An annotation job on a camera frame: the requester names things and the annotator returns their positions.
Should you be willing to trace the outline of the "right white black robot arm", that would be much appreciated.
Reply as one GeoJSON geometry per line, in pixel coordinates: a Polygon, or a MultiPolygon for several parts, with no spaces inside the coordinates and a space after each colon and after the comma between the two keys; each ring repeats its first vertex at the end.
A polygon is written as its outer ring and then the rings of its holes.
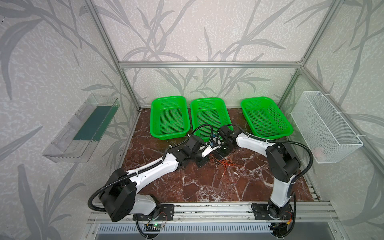
{"type": "Polygon", "coordinates": [[[234,148],[244,148],[267,158],[270,171],[274,177],[273,191],[269,199],[270,208],[280,210],[287,206],[295,182],[304,176],[312,167],[314,155],[306,145],[288,140],[271,140],[247,133],[237,125],[224,125],[218,129],[222,138],[218,154],[224,157],[234,148]],[[303,148],[309,162],[304,170],[299,171],[301,161],[292,146],[303,148]]]}

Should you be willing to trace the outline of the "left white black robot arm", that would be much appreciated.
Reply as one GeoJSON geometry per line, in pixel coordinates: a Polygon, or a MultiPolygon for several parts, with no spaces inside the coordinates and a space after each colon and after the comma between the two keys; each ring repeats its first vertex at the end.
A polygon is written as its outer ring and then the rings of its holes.
{"type": "Polygon", "coordinates": [[[89,209],[107,213],[114,223],[127,215],[134,215],[136,220],[141,215],[156,219],[161,214],[161,203],[156,197],[139,192],[162,176],[187,166],[190,161],[204,162],[212,152],[212,146],[212,143],[191,135],[180,144],[167,147],[162,157],[147,165],[129,171],[115,170],[106,184],[89,197],[89,209]]]}

